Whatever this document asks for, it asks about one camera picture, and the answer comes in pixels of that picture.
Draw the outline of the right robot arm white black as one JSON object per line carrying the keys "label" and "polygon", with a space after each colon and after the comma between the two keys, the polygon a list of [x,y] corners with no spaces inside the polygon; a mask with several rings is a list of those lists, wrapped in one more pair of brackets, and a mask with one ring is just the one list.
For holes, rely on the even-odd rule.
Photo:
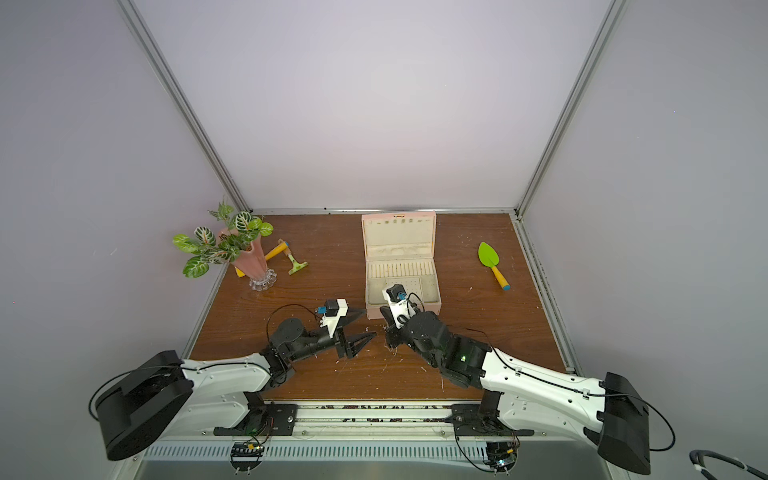
{"label": "right robot arm white black", "polygon": [[650,474],[654,409],[626,377],[612,372],[602,379],[580,377],[516,359],[489,342],[451,332],[434,312],[405,302],[380,311],[390,347],[406,345],[451,383],[483,391],[480,418],[487,426],[551,428],[593,445],[617,467]]}

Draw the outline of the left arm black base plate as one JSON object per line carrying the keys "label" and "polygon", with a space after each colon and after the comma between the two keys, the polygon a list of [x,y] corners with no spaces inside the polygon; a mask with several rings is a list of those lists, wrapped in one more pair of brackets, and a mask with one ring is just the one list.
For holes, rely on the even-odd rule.
{"label": "left arm black base plate", "polygon": [[265,402],[257,392],[243,392],[235,398],[235,406],[244,407],[245,412],[237,423],[218,422],[213,429],[214,436],[270,437],[293,434],[299,408],[297,404]]}

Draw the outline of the potted plant pink vase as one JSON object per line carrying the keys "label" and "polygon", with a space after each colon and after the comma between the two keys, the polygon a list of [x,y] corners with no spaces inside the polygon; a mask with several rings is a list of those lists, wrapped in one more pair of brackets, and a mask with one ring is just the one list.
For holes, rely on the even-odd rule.
{"label": "potted plant pink vase", "polygon": [[196,279],[206,274],[212,265],[232,265],[248,279],[252,290],[272,287],[277,274],[267,265],[261,240],[274,232],[273,225],[248,210],[237,210],[226,201],[208,213],[225,225],[219,233],[198,226],[191,236],[179,234],[172,238],[172,244],[179,251],[190,255],[183,275]]}

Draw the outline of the circuit board connector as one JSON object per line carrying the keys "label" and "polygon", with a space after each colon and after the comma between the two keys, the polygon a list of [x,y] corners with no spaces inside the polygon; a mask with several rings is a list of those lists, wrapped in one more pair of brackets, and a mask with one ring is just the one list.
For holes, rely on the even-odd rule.
{"label": "circuit board connector", "polygon": [[515,442],[487,442],[484,464],[494,473],[508,473],[516,465],[518,449]]}
{"label": "circuit board connector", "polygon": [[230,449],[229,462],[235,474],[249,475],[261,465],[265,451],[265,446],[256,440],[234,443]]}

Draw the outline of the pink jewelry box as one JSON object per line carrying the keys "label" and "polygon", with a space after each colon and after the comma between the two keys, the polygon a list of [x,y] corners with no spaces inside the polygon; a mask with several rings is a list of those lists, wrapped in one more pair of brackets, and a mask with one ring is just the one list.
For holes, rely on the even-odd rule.
{"label": "pink jewelry box", "polygon": [[365,251],[365,301],[371,320],[383,317],[385,290],[401,284],[428,311],[442,307],[434,260],[437,214],[434,211],[377,213],[361,217]]}

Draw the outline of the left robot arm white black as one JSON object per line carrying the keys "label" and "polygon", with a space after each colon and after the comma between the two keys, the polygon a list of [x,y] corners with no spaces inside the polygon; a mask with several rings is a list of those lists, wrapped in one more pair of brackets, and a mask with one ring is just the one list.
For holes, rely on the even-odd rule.
{"label": "left robot arm white black", "polygon": [[167,437],[212,435],[256,439],[277,426],[265,392],[284,385],[298,361],[333,350],[356,357],[376,334],[345,329],[364,310],[323,307],[318,328],[295,317],[282,321],[267,345],[247,356],[220,360],[182,359],[162,351],[117,375],[94,393],[89,411],[99,424],[108,460],[133,457]]}

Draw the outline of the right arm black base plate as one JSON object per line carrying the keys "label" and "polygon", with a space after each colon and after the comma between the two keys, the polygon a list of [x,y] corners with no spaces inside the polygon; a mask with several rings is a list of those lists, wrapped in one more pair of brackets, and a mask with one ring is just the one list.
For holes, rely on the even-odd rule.
{"label": "right arm black base plate", "polygon": [[443,419],[453,427],[454,434],[480,437],[532,437],[532,429],[512,429],[502,423],[499,413],[501,392],[483,392],[479,403],[453,404],[451,414]]}

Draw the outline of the right circuit board connector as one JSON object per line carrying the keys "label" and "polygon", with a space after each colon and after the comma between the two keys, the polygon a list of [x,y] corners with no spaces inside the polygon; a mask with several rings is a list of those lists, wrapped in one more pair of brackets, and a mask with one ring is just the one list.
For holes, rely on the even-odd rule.
{"label": "right circuit board connector", "polygon": [[515,442],[487,442],[484,464],[494,473],[508,473],[516,465],[518,449]]}

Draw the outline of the left circuit board connector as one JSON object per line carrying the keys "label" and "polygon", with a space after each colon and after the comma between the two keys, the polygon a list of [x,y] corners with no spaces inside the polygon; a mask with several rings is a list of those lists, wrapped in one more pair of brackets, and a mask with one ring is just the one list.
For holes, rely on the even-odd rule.
{"label": "left circuit board connector", "polygon": [[265,451],[265,446],[256,440],[234,443],[230,449],[229,462],[235,474],[249,475],[261,465]]}

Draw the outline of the aluminium mounting rail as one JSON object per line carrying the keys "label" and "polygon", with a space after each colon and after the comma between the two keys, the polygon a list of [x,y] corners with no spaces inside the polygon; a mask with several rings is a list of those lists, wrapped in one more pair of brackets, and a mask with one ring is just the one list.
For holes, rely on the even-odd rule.
{"label": "aluminium mounting rail", "polygon": [[[124,429],[123,439],[142,450],[165,436],[185,436],[195,433],[213,434],[218,422],[237,423],[238,418],[245,412],[244,407],[236,407],[236,400],[225,397],[214,404],[188,404],[181,408],[174,406],[142,408],[130,419],[130,424]],[[321,405],[320,413],[312,415],[310,421],[332,424],[388,424],[388,423],[441,423],[451,414],[452,405]],[[503,424],[512,429],[541,428],[543,424],[533,423],[529,427],[514,427],[513,413],[503,413],[499,403],[500,419]]]}

